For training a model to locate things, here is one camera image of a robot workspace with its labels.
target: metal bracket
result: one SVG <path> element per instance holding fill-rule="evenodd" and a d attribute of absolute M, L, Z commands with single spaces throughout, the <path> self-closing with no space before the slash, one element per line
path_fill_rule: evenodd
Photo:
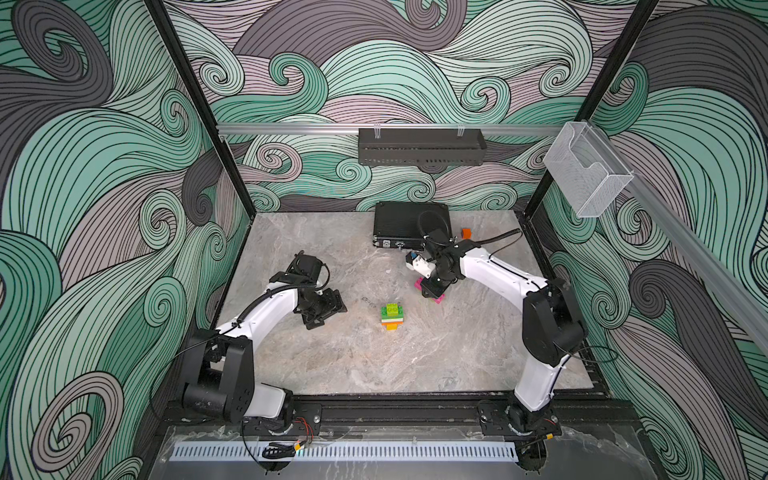
<path fill-rule="evenodd" d="M 283 425 L 277 425 L 275 419 L 265 419 L 262 417 L 243 417 L 243 431 L 246 436 L 258 435 L 259 437 L 297 437 L 307 434 L 306 427 L 302 422 L 295 422 L 297 417 L 303 417 L 309 424 L 315 436 L 320 432 L 320 421 L 322 418 L 323 406 L 319 403 L 297 402 L 294 404 L 293 415 L 289 428 Z"/>
<path fill-rule="evenodd" d="M 478 404 L 480 428 L 483 435 L 517 435 L 512 429 L 509 417 L 497 402 L 480 402 Z"/>

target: swirl pattern wallpaper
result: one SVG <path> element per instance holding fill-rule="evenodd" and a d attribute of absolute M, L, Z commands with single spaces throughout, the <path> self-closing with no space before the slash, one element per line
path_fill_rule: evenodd
<path fill-rule="evenodd" d="M 677 0 L 683 8 L 697 0 Z M 166 0 L 219 122 L 562 124 L 634 0 Z M 362 167 L 356 137 L 227 139 L 260 211 L 380 200 L 521 208 L 552 139 L 487 137 L 481 167 Z"/>
<path fill-rule="evenodd" d="M 594 120 L 768 310 L 768 3 L 701 4 L 657 9 Z M 544 206 L 550 261 L 589 342 L 619 352 L 601 370 L 670 477 L 765 479 L 768 359 L 739 319 L 630 194 L 599 218 L 576 218 L 556 187 Z"/>
<path fill-rule="evenodd" d="M 143 0 L 0 3 L 0 84 L 0 476 L 135 478 L 249 219 Z"/>

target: black vertical post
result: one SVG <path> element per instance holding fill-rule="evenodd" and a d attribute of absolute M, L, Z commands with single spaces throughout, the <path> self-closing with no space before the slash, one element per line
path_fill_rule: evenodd
<path fill-rule="evenodd" d="M 648 22 L 650 15 L 654 12 L 656 4 L 659 0 L 640 0 L 637 6 L 632 11 L 627 24 L 624 26 L 624 30 L 616 40 L 616 45 L 611 53 L 608 55 L 608 59 L 603 65 L 603 69 L 600 70 L 597 80 L 592 84 L 592 88 L 589 90 L 587 97 L 584 99 L 584 103 L 581 104 L 581 108 L 576 114 L 574 121 L 589 120 L 594 112 L 598 109 L 603 96 L 611 87 L 614 82 L 614 78 L 621 71 L 621 67 L 624 66 L 624 62 L 632 52 L 634 43 L 637 38 L 640 37 L 640 33 L 643 31 L 645 24 Z M 552 176 L 547 170 L 541 181 L 538 183 L 536 190 L 531 199 L 528 201 L 528 205 L 525 206 L 522 219 L 530 220 L 533 214 L 536 213 L 541 201 L 544 200 L 544 195 L 549 191 L 549 187 L 552 185 Z"/>
<path fill-rule="evenodd" d="M 253 219 L 256 215 L 256 208 L 250 199 L 243 178 L 237 171 L 237 164 L 235 163 L 234 157 L 232 157 L 232 152 L 219 138 L 214 112 L 210 109 L 210 105 L 205 99 L 203 89 L 200 88 L 200 84 L 197 83 L 194 71 L 192 70 L 192 64 L 190 63 L 187 53 L 181 45 L 181 40 L 176 34 L 176 30 L 170 21 L 170 16 L 165 9 L 163 0 L 144 0 L 144 3 L 147 5 L 147 9 L 152 16 L 152 20 L 154 21 L 157 30 L 160 32 L 160 37 L 163 39 L 163 43 L 168 50 L 171 60 L 173 60 L 176 69 L 179 71 L 181 81 L 187 88 L 187 92 L 189 92 L 192 105 L 194 105 L 195 110 L 197 110 L 197 114 L 200 115 L 203 126 L 208 132 L 208 136 L 210 136 L 210 141 L 213 142 L 216 153 L 219 154 L 221 163 L 224 165 L 224 169 L 232 180 L 232 185 L 235 187 L 237 196 L 240 197 L 240 201 L 243 202 L 248 217 Z"/>

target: red wire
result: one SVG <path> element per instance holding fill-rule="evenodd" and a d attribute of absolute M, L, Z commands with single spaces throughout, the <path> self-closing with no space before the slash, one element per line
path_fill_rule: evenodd
<path fill-rule="evenodd" d="M 302 422 L 304 424 L 305 431 L 310 434 L 309 441 L 307 442 L 312 443 L 312 441 L 315 439 L 315 431 L 310 427 L 310 424 L 307 423 L 306 419 L 304 417 L 296 417 L 296 420 L 294 422 Z"/>

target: green lego brick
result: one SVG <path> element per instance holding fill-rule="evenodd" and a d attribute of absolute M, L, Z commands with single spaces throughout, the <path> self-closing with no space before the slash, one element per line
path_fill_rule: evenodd
<path fill-rule="evenodd" d="M 387 303 L 382 307 L 382 321 L 402 320 L 402 305 L 399 303 Z"/>

